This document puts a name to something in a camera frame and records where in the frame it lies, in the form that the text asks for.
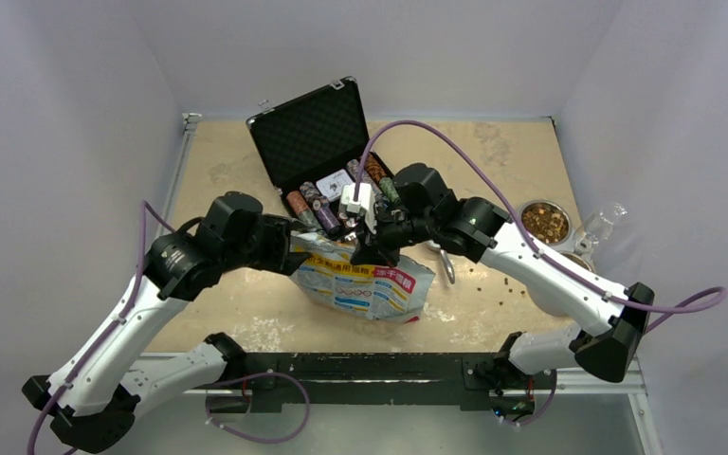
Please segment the grey double pet bowl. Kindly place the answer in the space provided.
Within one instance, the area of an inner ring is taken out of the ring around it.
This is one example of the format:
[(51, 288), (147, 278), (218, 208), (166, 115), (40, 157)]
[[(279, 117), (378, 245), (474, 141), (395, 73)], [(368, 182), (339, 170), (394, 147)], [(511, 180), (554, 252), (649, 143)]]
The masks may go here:
[(544, 245), (556, 250), (572, 262), (595, 271), (591, 257), (574, 251), (573, 223), (570, 215), (557, 203), (538, 199), (517, 208), (525, 229)]

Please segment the clear water bottle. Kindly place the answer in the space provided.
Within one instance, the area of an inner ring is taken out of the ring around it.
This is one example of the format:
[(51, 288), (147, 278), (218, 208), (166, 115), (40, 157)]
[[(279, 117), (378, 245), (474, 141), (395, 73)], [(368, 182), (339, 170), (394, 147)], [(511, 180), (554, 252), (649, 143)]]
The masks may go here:
[(592, 254), (605, 244), (613, 230), (628, 216), (627, 208), (611, 202), (591, 213), (573, 234), (573, 251), (579, 255)]

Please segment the black poker chip case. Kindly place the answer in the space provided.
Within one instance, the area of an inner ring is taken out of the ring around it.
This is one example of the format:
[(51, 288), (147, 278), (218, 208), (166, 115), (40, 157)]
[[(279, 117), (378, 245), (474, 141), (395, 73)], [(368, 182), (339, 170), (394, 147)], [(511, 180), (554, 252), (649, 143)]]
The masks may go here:
[(360, 157), (370, 140), (357, 80), (345, 77), (270, 107), (246, 120), (255, 148), (288, 214), (310, 231), (339, 239), (355, 229), (315, 183), (338, 170), (370, 184), (379, 209), (401, 206), (393, 172), (371, 151), (369, 165)]

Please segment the pet food bag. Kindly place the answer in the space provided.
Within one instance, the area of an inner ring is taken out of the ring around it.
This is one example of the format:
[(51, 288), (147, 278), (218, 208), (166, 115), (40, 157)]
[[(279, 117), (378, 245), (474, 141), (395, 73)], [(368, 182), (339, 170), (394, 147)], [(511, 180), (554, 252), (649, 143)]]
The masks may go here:
[(395, 323), (419, 319), (436, 277), (407, 256), (396, 267), (353, 265), (351, 245), (313, 232), (293, 236), (291, 248), (310, 255), (291, 276), (309, 300), (362, 319)]

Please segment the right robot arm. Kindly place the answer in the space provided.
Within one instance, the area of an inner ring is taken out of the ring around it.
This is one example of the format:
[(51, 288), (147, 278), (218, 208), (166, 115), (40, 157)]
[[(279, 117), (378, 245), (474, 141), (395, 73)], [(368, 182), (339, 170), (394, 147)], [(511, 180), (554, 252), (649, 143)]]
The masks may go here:
[(646, 330), (654, 298), (649, 287), (611, 282), (525, 239), (505, 210), (481, 197), (458, 198), (425, 164), (401, 170), (395, 187), (401, 202), (395, 213), (376, 207), (370, 185), (344, 187), (340, 207), (357, 221), (353, 265), (393, 271), (401, 248), (432, 241), (521, 282), (539, 308), (573, 321), (558, 331), (507, 338), (494, 361), (501, 383), (516, 386), (529, 375), (571, 367), (611, 383), (624, 379)]

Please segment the aluminium frame rail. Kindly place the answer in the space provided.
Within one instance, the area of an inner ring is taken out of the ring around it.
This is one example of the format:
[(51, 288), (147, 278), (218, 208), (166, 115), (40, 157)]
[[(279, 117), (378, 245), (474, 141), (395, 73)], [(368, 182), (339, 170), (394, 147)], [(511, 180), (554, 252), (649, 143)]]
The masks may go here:
[(49, 406), (59, 439), (100, 453), (121, 438), (143, 411), (185, 390), (188, 370), (198, 376), (208, 361), (174, 358), (167, 367), (133, 371), (133, 364), (165, 325), (188, 304), (174, 293), (191, 263), (201, 257), (185, 232), (165, 225), (149, 243), (139, 235), (136, 273), (114, 310), (78, 353), (50, 376), (57, 401)]

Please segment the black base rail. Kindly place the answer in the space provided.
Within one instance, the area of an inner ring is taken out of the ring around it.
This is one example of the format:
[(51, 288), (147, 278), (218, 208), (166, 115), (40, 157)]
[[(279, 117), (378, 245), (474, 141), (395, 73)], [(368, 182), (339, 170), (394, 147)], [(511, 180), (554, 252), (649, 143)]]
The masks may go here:
[(286, 404), (453, 406), (531, 414), (555, 386), (554, 373), (518, 373), (493, 353), (249, 353), (210, 391), (245, 391), (254, 412)]

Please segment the grey metal scoop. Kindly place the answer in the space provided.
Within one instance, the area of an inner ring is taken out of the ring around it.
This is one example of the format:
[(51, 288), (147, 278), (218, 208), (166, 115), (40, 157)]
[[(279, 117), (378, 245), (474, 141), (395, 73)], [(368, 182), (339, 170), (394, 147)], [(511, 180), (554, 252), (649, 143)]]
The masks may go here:
[(456, 282), (455, 269), (453, 267), (452, 261), (449, 259), (447, 252), (439, 244), (433, 241), (427, 241), (426, 246), (438, 254), (448, 282), (450, 284), (454, 284)]

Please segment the white playing card box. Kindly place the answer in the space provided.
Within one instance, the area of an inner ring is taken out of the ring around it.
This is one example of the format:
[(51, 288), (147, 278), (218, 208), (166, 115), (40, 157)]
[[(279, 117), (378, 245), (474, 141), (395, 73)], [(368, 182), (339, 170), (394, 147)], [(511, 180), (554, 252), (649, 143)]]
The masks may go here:
[(345, 186), (353, 183), (346, 170), (338, 170), (320, 178), (315, 185), (322, 196), (333, 202), (340, 198)]

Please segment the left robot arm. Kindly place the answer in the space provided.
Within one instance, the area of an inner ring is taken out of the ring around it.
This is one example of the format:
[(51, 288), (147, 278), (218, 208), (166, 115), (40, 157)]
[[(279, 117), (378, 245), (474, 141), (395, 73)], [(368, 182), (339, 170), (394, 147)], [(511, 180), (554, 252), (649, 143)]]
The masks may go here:
[(254, 197), (230, 191), (208, 212), (152, 242), (141, 240), (135, 276), (97, 331), (59, 370), (34, 375), (23, 395), (69, 451), (98, 454), (136, 420), (195, 388), (249, 387), (269, 376), (231, 337), (216, 333), (153, 366), (135, 363), (153, 338), (228, 272), (251, 268), (289, 276), (307, 254), (291, 248), (296, 219), (266, 214)]

